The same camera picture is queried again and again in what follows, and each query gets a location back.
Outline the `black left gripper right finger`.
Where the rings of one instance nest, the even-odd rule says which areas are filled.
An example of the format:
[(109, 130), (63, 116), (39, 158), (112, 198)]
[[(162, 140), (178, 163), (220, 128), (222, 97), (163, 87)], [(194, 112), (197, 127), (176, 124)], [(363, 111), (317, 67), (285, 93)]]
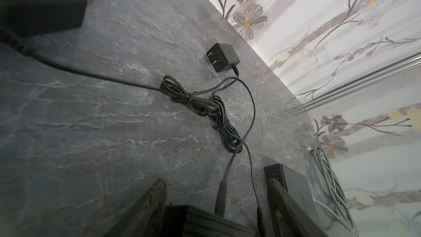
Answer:
[(327, 237), (273, 178), (268, 181), (268, 203), (276, 237)]

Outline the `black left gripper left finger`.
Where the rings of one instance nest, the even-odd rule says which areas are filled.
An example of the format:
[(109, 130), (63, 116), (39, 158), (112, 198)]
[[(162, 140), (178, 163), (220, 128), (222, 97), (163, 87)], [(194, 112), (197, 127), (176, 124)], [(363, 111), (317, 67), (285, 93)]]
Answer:
[(167, 188), (158, 179), (104, 235), (106, 237), (159, 237), (166, 209)]

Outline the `black power adapter with cable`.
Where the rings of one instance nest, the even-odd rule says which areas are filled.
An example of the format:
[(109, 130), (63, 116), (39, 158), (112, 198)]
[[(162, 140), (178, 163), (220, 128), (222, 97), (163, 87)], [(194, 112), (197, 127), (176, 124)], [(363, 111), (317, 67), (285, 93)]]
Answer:
[(219, 107), (216, 102), (213, 102), (210, 100), (210, 97), (212, 96), (212, 92), (217, 87), (222, 88), (226, 86), (228, 83), (232, 82), (231, 79), (234, 78), (234, 77), (228, 77), (222, 80), (220, 84), (218, 84), (217, 86), (209, 90), (189, 93), (184, 89), (184, 87), (175, 78), (169, 75), (166, 75), (163, 77), (163, 81), (160, 87), (157, 88), (157, 87), (151, 87), (151, 86), (147, 86), (140, 83), (132, 83), (129, 81), (114, 79), (111, 77), (98, 75), (91, 72), (86, 72), (86, 71), (82, 71), (82, 70), (78, 70), (78, 69), (74, 69), (68, 66), (61, 65), (59, 63), (56, 63), (50, 60), (46, 56), (39, 54), (36, 50), (30, 47), (20, 36), (18, 36), (18, 34), (9, 30), (8, 28), (1, 29), (1, 42), (4, 42), (5, 44), (11, 46), (23, 56), (30, 57), (46, 66), (49, 66), (51, 68), (54, 68), (60, 71), (64, 71), (64, 72), (68, 72), (68, 73), (72, 73), (72, 74), (76, 74), (80, 76), (85, 76), (85, 77), (89, 77), (93, 79), (123, 84), (126, 86), (138, 87), (138, 88), (143, 88), (146, 90), (161, 92), (169, 96), (172, 102), (183, 104), (187, 108), (189, 108), (193, 113), (202, 117), (208, 116), (210, 118), (211, 116), (216, 116), (216, 114), (219, 111)]

